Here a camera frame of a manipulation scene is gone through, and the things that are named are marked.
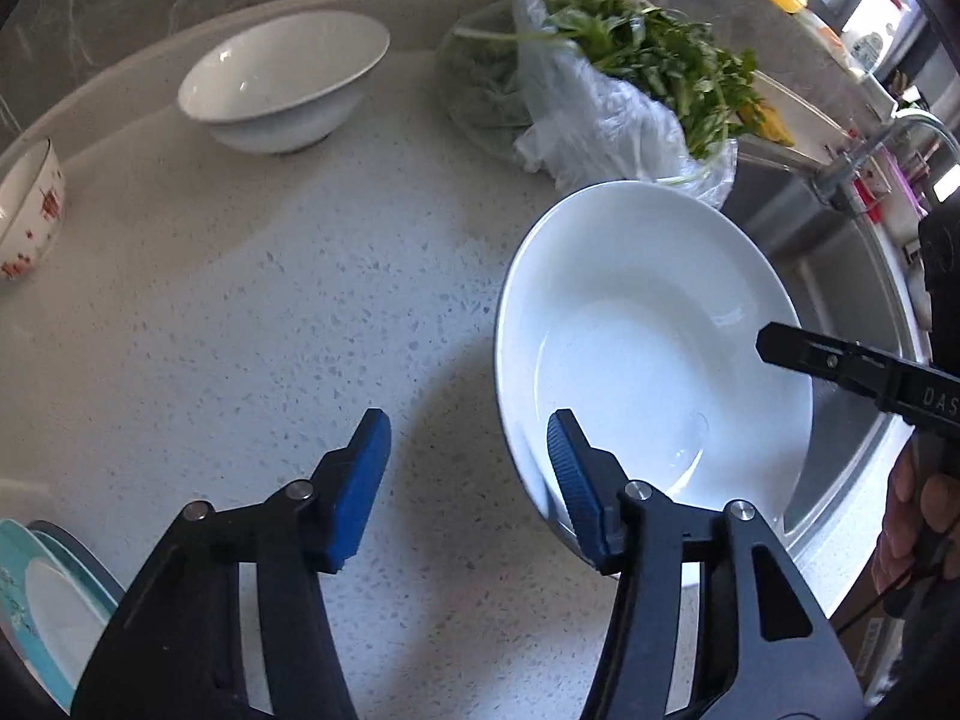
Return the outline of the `person's right hand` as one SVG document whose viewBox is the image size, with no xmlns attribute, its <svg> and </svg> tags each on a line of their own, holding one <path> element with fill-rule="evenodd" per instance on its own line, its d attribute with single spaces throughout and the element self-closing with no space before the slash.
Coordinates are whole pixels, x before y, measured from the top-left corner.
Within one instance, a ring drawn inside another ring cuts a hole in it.
<svg viewBox="0 0 960 720">
<path fill-rule="evenodd" d="M 890 472 L 882 530 L 872 556 L 871 577 L 878 593 L 913 565 L 914 546 L 923 525 L 949 535 L 944 577 L 958 577 L 958 504 L 957 479 L 934 473 L 919 483 L 914 442 L 901 450 Z"/>
</svg>

